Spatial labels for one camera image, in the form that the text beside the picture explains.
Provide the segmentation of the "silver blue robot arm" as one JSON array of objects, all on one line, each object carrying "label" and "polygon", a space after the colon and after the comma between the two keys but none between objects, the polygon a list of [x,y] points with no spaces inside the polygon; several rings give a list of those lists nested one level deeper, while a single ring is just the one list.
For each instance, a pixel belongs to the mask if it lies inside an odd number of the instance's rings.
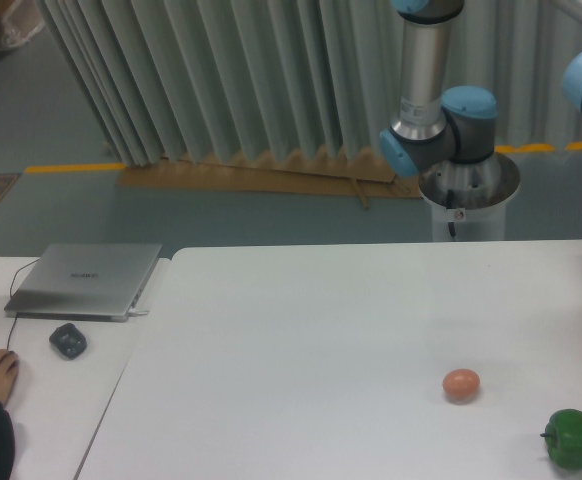
[{"label": "silver blue robot arm", "polygon": [[[556,1],[582,23],[582,1]],[[497,102],[481,87],[443,92],[451,22],[465,1],[390,1],[405,20],[400,106],[379,135],[399,177],[417,177],[434,241],[505,236],[506,204],[520,186],[516,164],[495,152]],[[582,52],[565,69],[565,97],[582,114]]]}]

